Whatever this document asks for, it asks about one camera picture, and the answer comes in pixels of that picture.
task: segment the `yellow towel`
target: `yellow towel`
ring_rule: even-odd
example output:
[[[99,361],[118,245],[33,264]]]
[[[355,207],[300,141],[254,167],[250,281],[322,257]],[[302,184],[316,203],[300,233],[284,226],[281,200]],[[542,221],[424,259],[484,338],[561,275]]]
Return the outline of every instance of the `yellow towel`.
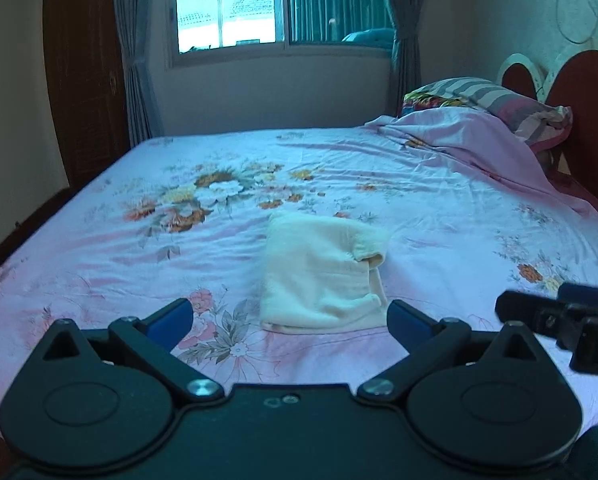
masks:
[[[260,320],[287,334],[385,326],[377,269],[390,233],[362,222],[300,213],[270,217]]]

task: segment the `brown door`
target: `brown door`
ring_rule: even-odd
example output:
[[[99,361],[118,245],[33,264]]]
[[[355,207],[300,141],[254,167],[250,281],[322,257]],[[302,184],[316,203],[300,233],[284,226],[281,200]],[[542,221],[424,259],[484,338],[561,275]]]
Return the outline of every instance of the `brown door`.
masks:
[[[45,74],[70,186],[79,190],[130,149],[112,0],[44,0]]]

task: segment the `red headboard panel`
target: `red headboard panel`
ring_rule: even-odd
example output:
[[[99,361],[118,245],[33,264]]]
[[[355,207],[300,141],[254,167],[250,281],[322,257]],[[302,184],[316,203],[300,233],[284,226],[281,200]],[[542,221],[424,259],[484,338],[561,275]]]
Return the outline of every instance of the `red headboard panel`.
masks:
[[[533,78],[521,63],[514,63],[506,69],[502,76],[502,86],[523,96],[537,99]]]
[[[572,107],[574,125],[563,143],[573,177],[598,198],[598,50],[570,58],[546,99],[551,106]]]

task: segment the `white wall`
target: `white wall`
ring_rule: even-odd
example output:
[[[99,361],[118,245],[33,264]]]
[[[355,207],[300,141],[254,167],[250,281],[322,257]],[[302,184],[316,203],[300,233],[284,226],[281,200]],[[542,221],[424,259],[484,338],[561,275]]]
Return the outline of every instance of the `white wall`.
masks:
[[[452,0],[455,73],[493,79],[510,54],[526,54],[545,70],[569,45],[556,25],[556,0]],[[595,16],[586,0],[560,0],[564,33],[584,40]]]
[[[450,0],[421,22],[425,81],[452,69]],[[292,56],[168,68],[167,0],[153,0],[148,68],[165,134],[357,126],[385,112],[387,57]]]
[[[0,0],[0,241],[66,185],[45,82],[42,0]]]

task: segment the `pink blanket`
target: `pink blanket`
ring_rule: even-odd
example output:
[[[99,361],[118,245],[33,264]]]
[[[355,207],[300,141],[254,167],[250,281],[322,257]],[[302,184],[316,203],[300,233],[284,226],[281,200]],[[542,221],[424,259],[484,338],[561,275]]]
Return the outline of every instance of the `pink blanket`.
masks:
[[[507,288],[554,296],[598,285],[598,213],[554,190],[496,118],[438,108],[364,128],[145,142],[84,189],[0,269],[0,400],[57,318],[100,328],[178,297],[196,312],[173,354],[225,386],[345,382],[406,354],[385,329],[268,333],[257,322],[263,247],[277,208],[355,218],[393,233],[390,299],[497,330]],[[568,368],[585,427],[598,377]]]

